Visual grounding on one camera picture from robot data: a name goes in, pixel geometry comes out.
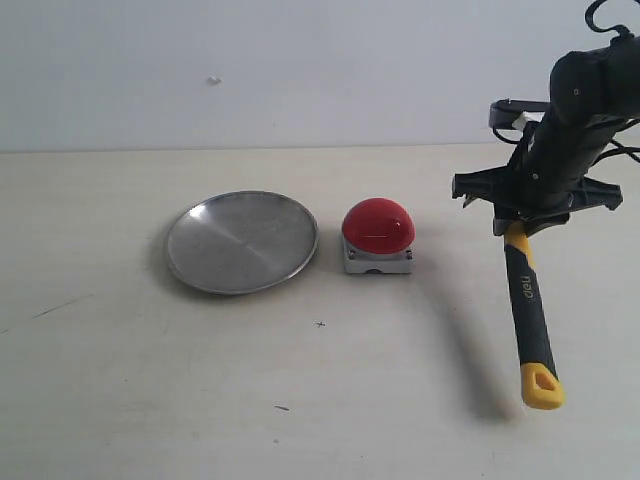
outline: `white table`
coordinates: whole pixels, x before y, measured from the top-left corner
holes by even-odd
[[[541,412],[519,402],[491,206],[450,198],[453,173],[509,153],[0,156],[0,477],[638,478],[640,168],[598,166],[593,176],[622,184],[619,210],[532,239],[567,392]],[[240,189],[306,205],[315,260],[256,295],[181,288],[160,257],[168,224]],[[370,196],[412,214],[414,275],[342,273],[342,218]],[[482,393],[487,369],[510,395],[508,421]]]

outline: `yellow and black handle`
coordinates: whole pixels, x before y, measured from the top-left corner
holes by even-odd
[[[533,257],[522,222],[507,228],[504,254],[520,357],[522,399],[532,408],[552,410],[562,406],[565,396],[553,362]]]

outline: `plate rim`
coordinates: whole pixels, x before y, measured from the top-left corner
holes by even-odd
[[[179,272],[178,268],[175,266],[175,264],[173,263],[173,260],[171,259],[171,255],[169,254],[169,239],[171,238],[171,233],[176,228],[176,225],[193,208],[195,208],[195,207],[197,207],[199,205],[206,204],[208,202],[213,202],[213,201],[225,198],[225,197],[230,197],[230,196],[235,196],[235,195],[238,195],[238,196],[239,195],[266,195],[266,196],[272,196],[272,197],[277,197],[277,198],[281,198],[281,199],[287,200],[287,201],[295,204],[296,206],[298,206],[305,213],[305,215],[311,220],[311,225],[313,227],[313,245],[311,246],[311,248],[309,250],[309,253],[305,257],[304,261],[300,265],[298,265],[291,273],[289,273],[285,277],[283,277],[283,278],[281,278],[281,279],[279,279],[279,280],[277,280],[275,282],[267,283],[267,284],[261,285],[260,287],[257,287],[257,288],[247,288],[247,289],[242,289],[242,290],[220,290],[220,289],[211,289],[211,288],[203,287],[201,285],[197,285],[197,284],[195,284],[195,283],[193,283],[191,281],[188,281]],[[205,292],[205,293],[211,293],[211,294],[215,294],[215,295],[234,296],[234,295],[247,295],[247,294],[250,294],[250,293],[255,293],[255,292],[262,291],[262,290],[266,290],[267,288],[275,287],[276,285],[284,283],[287,280],[290,280],[293,277],[295,277],[298,273],[300,273],[309,264],[309,262],[311,261],[311,259],[315,255],[315,253],[316,253],[316,251],[318,249],[319,241],[320,241],[319,237],[320,237],[320,233],[319,233],[318,222],[317,222],[316,218],[313,216],[311,211],[307,207],[305,207],[302,203],[300,203],[298,200],[295,200],[295,199],[293,199],[291,197],[288,197],[287,195],[284,195],[282,193],[272,192],[272,191],[269,191],[269,190],[238,190],[238,191],[234,191],[234,192],[225,192],[225,193],[221,193],[219,195],[214,195],[212,197],[209,197],[209,198],[206,198],[204,200],[201,200],[200,202],[195,203],[192,206],[190,206],[189,208],[187,208],[186,210],[184,210],[180,215],[178,215],[176,220],[171,224],[171,227],[169,227],[169,230],[168,230],[167,235],[166,235],[165,240],[164,240],[163,249],[164,249],[165,262],[167,263],[167,266],[169,267],[169,271],[178,280],[180,280],[185,285],[187,285],[189,287],[192,287],[192,288],[195,288],[196,290],[199,290],[199,291]]]

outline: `red dome button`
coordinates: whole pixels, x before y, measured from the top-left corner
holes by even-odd
[[[401,205],[387,198],[370,198],[349,210],[342,222],[342,234],[359,250],[389,255],[409,247],[416,230]]]

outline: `metal plate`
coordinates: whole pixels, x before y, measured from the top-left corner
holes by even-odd
[[[318,226],[300,203],[271,192],[233,192],[190,208],[167,236],[173,274],[222,295],[262,290],[293,277],[318,247]]]

